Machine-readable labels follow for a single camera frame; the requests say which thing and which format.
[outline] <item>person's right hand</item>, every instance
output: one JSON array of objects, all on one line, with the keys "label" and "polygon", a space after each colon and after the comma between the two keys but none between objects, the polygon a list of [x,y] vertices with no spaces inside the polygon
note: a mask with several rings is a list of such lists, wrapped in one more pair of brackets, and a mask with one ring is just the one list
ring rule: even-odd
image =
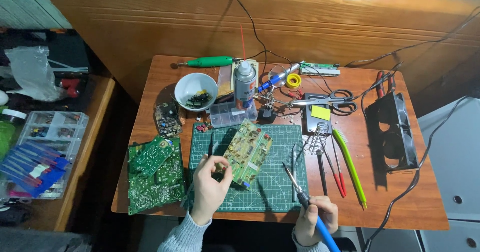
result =
[{"label": "person's right hand", "polygon": [[[212,178],[212,172],[215,172],[215,163],[221,163],[226,167],[221,182]],[[197,225],[206,225],[212,218],[225,200],[232,180],[232,167],[225,157],[212,155],[207,159],[206,154],[202,157],[193,174],[195,202],[190,212],[191,218]]]},{"label": "person's right hand", "polygon": [[295,225],[295,237],[302,246],[312,246],[322,240],[315,228],[319,215],[330,234],[339,229],[339,210],[327,196],[310,197],[307,211],[302,207]]}]

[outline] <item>green cutting mat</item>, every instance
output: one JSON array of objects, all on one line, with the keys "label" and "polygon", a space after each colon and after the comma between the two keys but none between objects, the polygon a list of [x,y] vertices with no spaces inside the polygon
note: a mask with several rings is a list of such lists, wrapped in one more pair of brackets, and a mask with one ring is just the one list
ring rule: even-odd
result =
[{"label": "green cutting mat", "polygon": [[[213,155],[222,156],[230,144],[238,126],[228,126],[210,129],[201,132],[195,129],[191,140],[189,161],[189,180],[192,183],[193,172],[197,168],[201,157],[208,153],[210,135],[213,133],[213,142],[218,143]],[[218,212],[265,212],[286,213],[290,210],[300,210],[300,204],[292,202],[292,185],[286,174],[282,162],[291,165],[291,152],[294,143],[297,143],[297,183],[308,193],[305,157],[303,154],[302,129],[299,125],[257,125],[273,139],[268,156],[261,166],[261,171],[251,184],[251,191],[230,187],[225,200]],[[188,206],[194,204],[194,190],[188,197]]]}]

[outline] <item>black-handled scissors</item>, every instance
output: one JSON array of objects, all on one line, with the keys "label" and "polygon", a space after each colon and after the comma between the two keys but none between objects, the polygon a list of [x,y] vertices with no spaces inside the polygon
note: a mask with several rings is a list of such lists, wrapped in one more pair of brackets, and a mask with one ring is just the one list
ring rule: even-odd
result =
[{"label": "black-handled scissors", "polygon": [[313,106],[313,105],[330,105],[334,110],[341,113],[352,113],[357,110],[357,103],[352,101],[353,93],[348,89],[336,89],[325,98],[311,98],[303,100],[295,100],[291,102],[292,106]]}]

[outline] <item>black fan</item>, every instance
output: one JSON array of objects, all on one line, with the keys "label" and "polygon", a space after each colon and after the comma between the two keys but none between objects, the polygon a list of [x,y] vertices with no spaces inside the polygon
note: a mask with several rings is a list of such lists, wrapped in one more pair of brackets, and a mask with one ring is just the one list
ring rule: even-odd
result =
[{"label": "black fan", "polygon": [[[369,146],[374,170],[383,173],[418,168],[417,151],[413,144],[410,121],[402,93],[387,95],[365,109]],[[380,124],[389,125],[382,130]],[[398,160],[398,165],[387,165],[385,158]],[[377,185],[387,186],[387,178],[375,177]]]}]

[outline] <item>white bowl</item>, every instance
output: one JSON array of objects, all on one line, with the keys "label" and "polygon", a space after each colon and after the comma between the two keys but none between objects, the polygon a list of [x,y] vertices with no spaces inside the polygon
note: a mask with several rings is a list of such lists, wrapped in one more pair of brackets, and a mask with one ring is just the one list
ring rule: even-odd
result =
[{"label": "white bowl", "polygon": [[[196,95],[197,92],[201,90],[207,90],[207,93],[212,96],[212,99],[201,108],[190,108],[185,104],[193,95]],[[189,110],[189,111],[204,111],[210,106],[213,105],[217,95],[219,93],[219,88],[217,83],[213,80],[212,77],[203,74],[203,73],[191,73],[182,77],[177,86],[175,86],[175,99],[179,102],[180,106]]]}]

